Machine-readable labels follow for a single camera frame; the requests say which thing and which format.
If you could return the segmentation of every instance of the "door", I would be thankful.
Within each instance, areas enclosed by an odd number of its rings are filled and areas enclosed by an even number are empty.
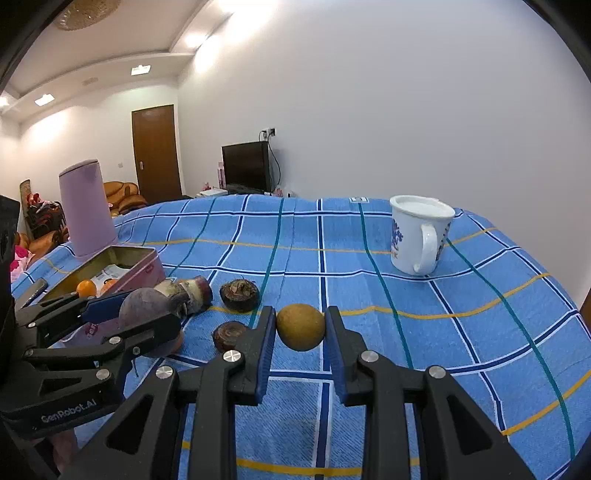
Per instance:
[[[174,105],[131,112],[139,193],[149,204],[181,199]]]

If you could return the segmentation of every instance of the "television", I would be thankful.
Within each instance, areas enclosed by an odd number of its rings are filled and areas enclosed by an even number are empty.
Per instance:
[[[222,157],[227,188],[272,191],[268,142],[227,145],[222,147]]]

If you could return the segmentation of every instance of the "bed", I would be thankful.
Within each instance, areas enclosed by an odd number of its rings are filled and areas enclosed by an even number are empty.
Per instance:
[[[261,290],[261,305],[337,305],[345,326],[396,364],[447,368],[538,479],[558,478],[591,432],[591,335],[580,313],[539,263],[478,215],[456,209],[451,242],[425,277],[390,262],[387,200],[228,196],[162,203],[114,221],[120,243],[156,248],[169,277],[203,275],[214,292],[208,311],[183,322],[178,354],[138,359],[126,395],[160,365],[204,365],[219,324],[255,325],[256,312],[231,313],[218,294],[244,277]],[[13,284],[14,296],[40,277],[52,286],[77,265],[62,245]],[[104,421],[78,427],[79,442]],[[298,353],[277,339],[263,404],[236,412],[239,477],[359,478],[363,421],[361,407],[339,404],[323,344]],[[409,433],[418,478],[413,426]]]

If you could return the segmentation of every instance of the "white mug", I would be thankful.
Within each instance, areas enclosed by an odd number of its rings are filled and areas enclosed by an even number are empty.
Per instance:
[[[437,199],[415,195],[390,198],[392,263],[409,275],[435,270],[455,211]]]

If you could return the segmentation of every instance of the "taro root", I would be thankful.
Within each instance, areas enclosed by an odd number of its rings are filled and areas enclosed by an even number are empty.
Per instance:
[[[173,282],[169,278],[154,287],[167,297],[186,293],[185,316],[200,313],[212,304],[213,292],[207,279],[201,275],[190,280]]]
[[[186,301],[188,301],[186,292],[167,297],[153,288],[138,288],[127,295],[121,304],[119,328],[137,325],[143,320],[153,320],[169,313],[178,315],[179,309],[184,308]],[[141,352],[141,354],[156,358],[167,356],[179,350],[183,340],[184,332],[181,330],[175,339],[163,343],[151,352]]]
[[[250,312],[261,301],[256,285],[244,278],[224,283],[220,288],[220,296],[226,307],[235,312]]]
[[[240,322],[222,323],[212,333],[213,344],[220,353],[234,350],[238,337],[246,330],[248,330],[248,327]]]

